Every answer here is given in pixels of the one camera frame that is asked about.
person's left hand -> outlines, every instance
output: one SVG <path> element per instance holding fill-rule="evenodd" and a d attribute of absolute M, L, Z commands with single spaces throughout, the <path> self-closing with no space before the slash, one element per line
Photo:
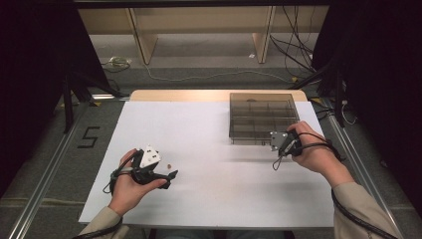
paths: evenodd
<path fill-rule="evenodd" d="M 120 160 L 120 164 L 124 163 L 124 161 L 135 152 L 136 149 L 127 152 Z M 131 161 L 125 165 L 125 167 L 130 166 Z M 126 212 L 135 207 L 146 193 L 160 187 L 166 182 L 167 180 L 165 179 L 156 179 L 148 184 L 140 185 L 133 181 L 130 174 L 120 175 L 115 183 L 112 199 L 108 207 L 119 216 L 123 216 Z"/>

clear container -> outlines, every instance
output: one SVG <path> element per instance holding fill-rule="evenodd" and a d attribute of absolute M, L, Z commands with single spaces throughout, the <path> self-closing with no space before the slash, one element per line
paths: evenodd
<path fill-rule="evenodd" d="M 298 122 L 291 94 L 230 94 L 230 132 L 233 144 L 270 145 L 271 131 L 286 131 Z"/>

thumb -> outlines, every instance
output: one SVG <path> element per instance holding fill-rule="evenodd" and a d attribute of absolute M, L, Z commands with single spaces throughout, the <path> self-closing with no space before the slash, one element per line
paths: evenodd
<path fill-rule="evenodd" d="M 150 192 L 153 189 L 164 185 L 166 182 L 167 182 L 166 179 L 156 179 L 156 180 L 149 182 L 148 184 L 145 184 L 144 189 L 146 190 L 146 192 Z"/>

cabinet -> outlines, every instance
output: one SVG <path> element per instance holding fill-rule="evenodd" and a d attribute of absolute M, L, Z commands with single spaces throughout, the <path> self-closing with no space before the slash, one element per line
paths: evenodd
<path fill-rule="evenodd" d="M 319 32 L 327 6 L 297 7 L 299 32 Z M 133 35 L 139 58 L 149 64 L 159 34 L 251 33 L 259 63 L 265 63 L 271 33 L 290 33 L 295 7 L 189 7 L 81 9 L 91 35 Z"/>

white paper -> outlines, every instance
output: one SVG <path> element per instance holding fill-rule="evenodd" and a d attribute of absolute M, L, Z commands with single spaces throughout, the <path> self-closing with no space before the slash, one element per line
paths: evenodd
<path fill-rule="evenodd" d="M 301 120 L 322 130 L 310 103 L 296 103 Z M 234 145 L 229 103 L 127 102 L 80 218 L 90 222 L 107 206 L 103 193 L 120 158 L 153 146 L 154 170 L 178 169 L 168 190 L 148 193 L 124 223 L 150 227 L 286 229 L 332 227 L 333 206 L 325 179 L 292 161 L 273 170 L 277 152 L 261 145 Z"/>

